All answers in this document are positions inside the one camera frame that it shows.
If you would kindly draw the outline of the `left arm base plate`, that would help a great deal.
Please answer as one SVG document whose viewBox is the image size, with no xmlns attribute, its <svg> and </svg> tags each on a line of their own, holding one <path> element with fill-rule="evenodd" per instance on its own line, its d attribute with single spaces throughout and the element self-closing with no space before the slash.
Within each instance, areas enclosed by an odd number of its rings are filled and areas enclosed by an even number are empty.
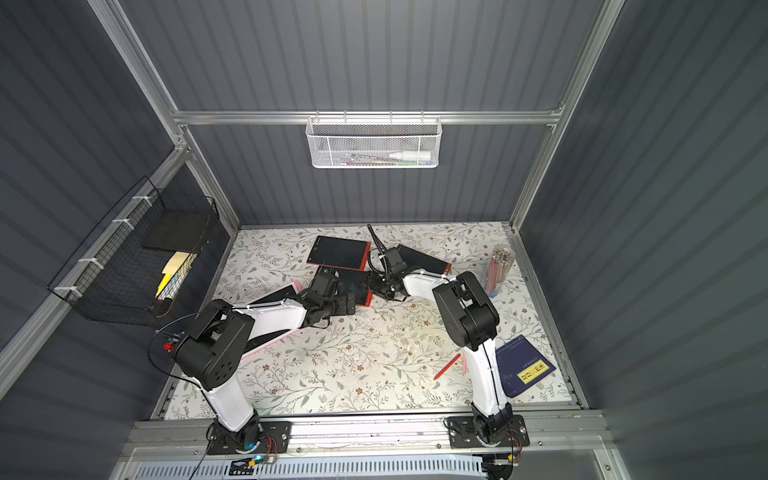
<svg viewBox="0 0 768 480">
<path fill-rule="evenodd" d="M 287 452 L 293 424 L 287 421 L 252 419 L 240 430 L 228 430 L 214 420 L 206 431 L 211 455 L 283 454 Z"/>
</svg>

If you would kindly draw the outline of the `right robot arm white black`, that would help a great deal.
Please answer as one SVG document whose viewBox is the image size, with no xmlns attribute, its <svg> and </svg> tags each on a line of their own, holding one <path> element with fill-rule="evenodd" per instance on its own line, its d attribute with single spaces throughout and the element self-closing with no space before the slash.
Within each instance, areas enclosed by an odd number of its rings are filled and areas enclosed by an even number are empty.
<svg viewBox="0 0 768 480">
<path fill-rule="evenodd" d="M 473 389 L 473 426 L 485 444 L 498 441 L 508 430 L 513 409 L 506 396 L 496 356 L 499 314 L 476 276 L 436 274 L 409 266 L 395 248 L 375 242 L 382 267 L 373 267 L 369 285 L 385 300 L 399 296 L 430 300 L 437 305 L 445 330 L 466 359 Z"/>
</svg>

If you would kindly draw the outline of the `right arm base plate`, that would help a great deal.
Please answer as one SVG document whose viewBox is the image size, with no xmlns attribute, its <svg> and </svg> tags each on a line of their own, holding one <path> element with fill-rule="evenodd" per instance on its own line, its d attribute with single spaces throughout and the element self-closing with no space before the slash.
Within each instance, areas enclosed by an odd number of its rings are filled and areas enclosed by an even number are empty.
<svg viewBox="0 0 768 480">
<path fill-rule="evenodd" d="M 482 415 L 450 416 L 444 418 L 453 449 L 511 448 L 515 451 L 530 445 L 527 427 L 521 415 L 504 418 L 496 415 L 486 419 Z"/>
</svg>

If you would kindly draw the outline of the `red tablet front with scribbles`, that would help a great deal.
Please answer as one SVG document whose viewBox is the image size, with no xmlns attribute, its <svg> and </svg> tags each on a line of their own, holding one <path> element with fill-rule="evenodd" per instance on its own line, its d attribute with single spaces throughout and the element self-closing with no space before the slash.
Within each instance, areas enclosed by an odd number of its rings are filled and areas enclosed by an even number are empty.
<svg viewBox="0 0 768 480">
<path fill-rule="evenodd" d="M 369 307 L 373 293 L 369 288 L 369 272 L 358 270 L 337 269 L 336 276 L 340 281 L 340 289 L 345 294 L 352 294 L 357 306 Z"/>
</svg>

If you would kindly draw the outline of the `pink white writing tablet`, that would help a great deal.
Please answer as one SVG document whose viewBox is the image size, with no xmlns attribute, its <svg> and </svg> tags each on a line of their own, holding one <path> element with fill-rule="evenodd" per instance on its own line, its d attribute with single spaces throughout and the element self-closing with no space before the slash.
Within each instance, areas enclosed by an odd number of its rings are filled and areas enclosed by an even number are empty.
<svg viewBox="0 0 768 480">
<path fill-rule="evenodd" d="M 290 283 L 248 305 L 236 308 L 238 313 L 254 319 L 242 359 L 291 335 L 302 327 L 306 309 L 293 296 L 299 290 L 298 282 Z"/>
</svg>

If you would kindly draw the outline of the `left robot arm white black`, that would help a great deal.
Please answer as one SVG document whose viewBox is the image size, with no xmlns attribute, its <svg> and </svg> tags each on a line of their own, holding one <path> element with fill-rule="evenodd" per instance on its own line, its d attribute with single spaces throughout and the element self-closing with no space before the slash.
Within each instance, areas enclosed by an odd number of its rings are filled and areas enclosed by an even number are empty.
<svg viewBox="0 0 768 480">
<path fill-rule="evenodd" d="M 356 294 L 333 269 L 318 271 L 303 290 L 291 285 L 280 292 L 279 298 L 246 305 L 210 301 L 172 350 L 184 378 L 202 390 L 221 428 L 246 446 L 255 442 L 259 417 L 236 376 L 242 359 L 301 329 L 356 312 Z"/>
</svg>

